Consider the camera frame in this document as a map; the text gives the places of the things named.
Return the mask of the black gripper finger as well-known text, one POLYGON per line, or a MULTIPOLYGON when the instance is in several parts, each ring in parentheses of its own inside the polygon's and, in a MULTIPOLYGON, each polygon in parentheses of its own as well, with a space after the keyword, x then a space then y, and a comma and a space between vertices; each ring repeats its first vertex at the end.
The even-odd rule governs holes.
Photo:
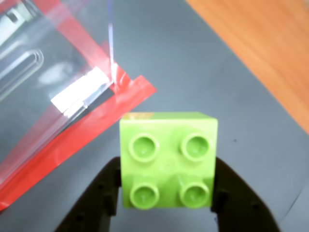
POLYGON ((224 161, 216 158, 211 211, 220 232, 279 232, 267 205, 224 161))
POLYGON ((111 159, 68 212, 57 232, 109 232, 121 187, 120 158, 111 159))

